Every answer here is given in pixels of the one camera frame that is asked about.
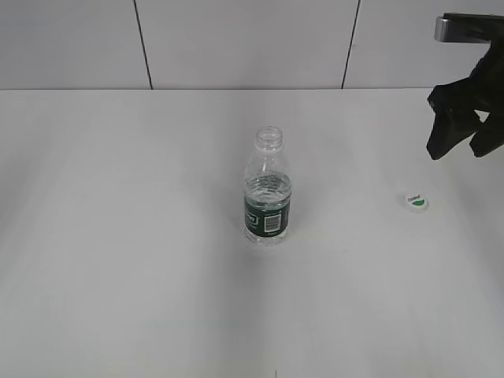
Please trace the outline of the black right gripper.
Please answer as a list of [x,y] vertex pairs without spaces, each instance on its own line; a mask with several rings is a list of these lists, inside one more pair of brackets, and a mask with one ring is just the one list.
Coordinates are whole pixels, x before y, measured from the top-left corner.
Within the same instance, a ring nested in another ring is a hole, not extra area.
[[[435,112],[426,149],[439,160],[473,135],[469,145],[482,158],[503,145],[503,39],[491,42],[470,75],[437,85],[428,96]],[[482,123],[474,110],[489,113]]]

